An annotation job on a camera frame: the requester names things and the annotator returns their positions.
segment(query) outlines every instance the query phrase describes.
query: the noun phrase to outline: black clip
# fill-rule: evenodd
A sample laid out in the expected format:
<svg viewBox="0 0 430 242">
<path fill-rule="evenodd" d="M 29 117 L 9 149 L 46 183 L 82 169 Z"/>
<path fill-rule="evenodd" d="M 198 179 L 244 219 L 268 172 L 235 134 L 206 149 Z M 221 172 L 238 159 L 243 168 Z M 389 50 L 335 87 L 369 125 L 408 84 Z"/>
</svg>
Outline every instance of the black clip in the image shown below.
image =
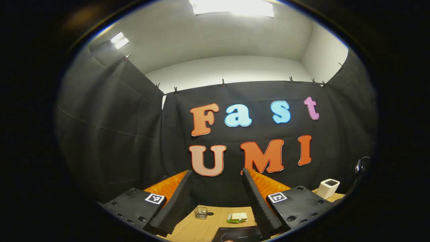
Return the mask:
<svg viewBox="0 0 430 242">
<path fill-rule="evenodd" d="M 126 57 L 124 58 L 124 61 L 126 61 L 129 58 L 130 55 L 131 55 L 131 53 L 128 54 L 128 55 L 126 55 Z"/>
</svg>

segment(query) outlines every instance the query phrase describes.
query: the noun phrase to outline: black mouse pad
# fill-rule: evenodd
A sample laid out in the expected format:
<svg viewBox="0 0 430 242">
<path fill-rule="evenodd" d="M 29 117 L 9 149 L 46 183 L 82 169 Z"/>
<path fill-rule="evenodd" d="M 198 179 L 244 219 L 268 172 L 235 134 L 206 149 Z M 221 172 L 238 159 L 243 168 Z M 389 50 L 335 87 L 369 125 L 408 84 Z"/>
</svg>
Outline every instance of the black mouse pad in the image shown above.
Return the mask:
<svg viewBox="0 0 430 242">
<path fill-rule="evenodd" d="M 218 228 L 212 242 L 260 242 L 266 240 L 261 235 L 258 226 L 239 227 L 239 228 Z"/>
</svg>

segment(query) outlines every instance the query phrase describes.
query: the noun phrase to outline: small glass container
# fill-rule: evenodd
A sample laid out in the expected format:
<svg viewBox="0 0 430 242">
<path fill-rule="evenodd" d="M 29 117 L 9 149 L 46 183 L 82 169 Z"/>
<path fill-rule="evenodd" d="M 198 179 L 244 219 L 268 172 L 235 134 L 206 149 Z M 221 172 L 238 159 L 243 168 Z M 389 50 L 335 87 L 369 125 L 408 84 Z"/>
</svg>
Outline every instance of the small glass container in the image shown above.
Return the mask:
<svg viewBox="0 0 430 242">
<path fill-rule="evenodd" d="M 196 210 L 194 210 L 194 215 L 198 219 L 206 219 L 208 217 L 208 208 L 197 207 Z"/>
</svg>

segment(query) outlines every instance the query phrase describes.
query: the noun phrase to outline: wooden table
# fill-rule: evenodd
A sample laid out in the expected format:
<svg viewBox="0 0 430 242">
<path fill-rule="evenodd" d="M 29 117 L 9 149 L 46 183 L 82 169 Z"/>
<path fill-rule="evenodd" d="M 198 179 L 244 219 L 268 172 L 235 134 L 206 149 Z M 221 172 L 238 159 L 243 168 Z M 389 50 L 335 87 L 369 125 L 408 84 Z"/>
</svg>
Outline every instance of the wooden table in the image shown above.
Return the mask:
<svg viewBox="0 0 430 242">
<path fill-rule="evenodd" d="M 334 202 L 337 199 L 343 198 L 343 196 L 344 194 L 335 193 L 332 197 L 328 198 L 327 201 Z M 204 205 L 199 206 L 208 208 L 208 211 L 214 213 L 214 215 L 208 216 L 204 220 L 196 219 L 193 211 L 176 225 L 171 235 L 169 234 L 166 238 L 162 238 L 173 242 L 210 242 L 215 237 L 219 227 L 248 227 L 257 225 L 251 207 L 223 208 Z M 227 216 L 231 213 L 248 213 L 248 222 L 227 223 Z"/>
</svg>

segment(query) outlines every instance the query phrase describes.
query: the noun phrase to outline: white wall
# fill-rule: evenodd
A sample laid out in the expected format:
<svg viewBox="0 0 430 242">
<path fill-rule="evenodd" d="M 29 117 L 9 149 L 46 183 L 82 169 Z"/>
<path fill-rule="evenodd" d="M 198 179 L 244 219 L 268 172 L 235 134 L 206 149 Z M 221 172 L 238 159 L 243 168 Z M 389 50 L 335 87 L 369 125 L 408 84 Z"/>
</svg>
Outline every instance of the white wall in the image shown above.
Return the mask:
<svg viewBox="0 0 430 242">
<path fill-rule="evenodd" d="M 312 36 L 302 57 L 303 66 L 316 82 L 329 81 L 341 68 L 348 55 L 348 47 L 316 22 Z"/>
<path fill-rule="evenodd" d="M 167 66 L 145 74 L 153 83 L 160 83 L 164 93 L 243 81 L 311 81 L 304 66 L 288 59 L 267 56 L 220 56 L 192 60 Z"/>
</svg>

